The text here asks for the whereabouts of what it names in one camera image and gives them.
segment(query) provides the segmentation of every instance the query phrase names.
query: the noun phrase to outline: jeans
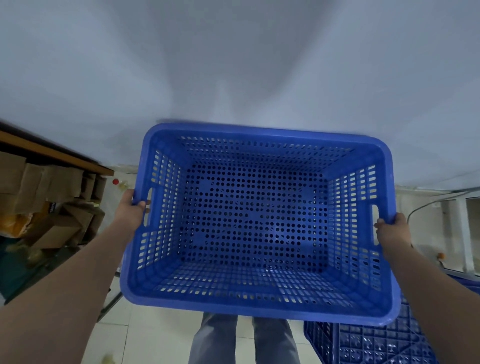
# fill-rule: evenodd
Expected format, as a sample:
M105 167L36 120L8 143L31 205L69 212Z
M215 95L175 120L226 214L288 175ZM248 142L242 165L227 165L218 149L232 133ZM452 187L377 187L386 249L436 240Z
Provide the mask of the jeans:
M253 318L256 364L300 364L286 320ZM188 364L235 364L237 316L204 313Z

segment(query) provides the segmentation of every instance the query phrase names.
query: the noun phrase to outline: blue plastic basket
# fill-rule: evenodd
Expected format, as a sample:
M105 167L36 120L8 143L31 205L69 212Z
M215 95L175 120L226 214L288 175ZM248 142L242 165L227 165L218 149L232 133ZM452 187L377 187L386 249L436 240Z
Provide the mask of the blue plastic basket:
M373 242L372 205L395 216L392 159L360 135L158 124L134 202L151 195L125 252L136 304L384 325L400 292Z
M453 278L480 294L480 282ZM305 321L303 331L323 364L438 363L403 296L398 318L386 326Z

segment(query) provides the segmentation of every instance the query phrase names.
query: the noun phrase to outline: wall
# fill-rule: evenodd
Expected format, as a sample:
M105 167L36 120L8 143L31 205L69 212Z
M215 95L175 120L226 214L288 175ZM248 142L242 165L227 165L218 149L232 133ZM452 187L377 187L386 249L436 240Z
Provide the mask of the wall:
M362 133L480 185L480 2L0 0L0 118L136 164L164 117Z

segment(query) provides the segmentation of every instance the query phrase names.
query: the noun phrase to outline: person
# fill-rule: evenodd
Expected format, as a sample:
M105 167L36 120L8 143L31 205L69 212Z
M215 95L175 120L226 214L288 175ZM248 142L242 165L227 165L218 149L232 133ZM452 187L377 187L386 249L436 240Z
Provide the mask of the person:
M84 249L0 309L0 363L80 363L123 251L148 202L127 190L115 217ZM386 260L440 363L480 359L480 296L411 246L405 216L375 224ZM254 318L256 361L299 363L286 320ZM234 363L236 316L205 313L190 364Z

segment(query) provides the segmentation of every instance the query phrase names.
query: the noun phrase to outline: pant leg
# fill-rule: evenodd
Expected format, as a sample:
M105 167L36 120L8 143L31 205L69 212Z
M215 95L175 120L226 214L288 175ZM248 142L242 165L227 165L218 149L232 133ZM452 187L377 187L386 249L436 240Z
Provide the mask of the pant leg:
M188 364L235 364L237 316L204 313Z
M253 336L257 364L300 364L287 320L254 317Z

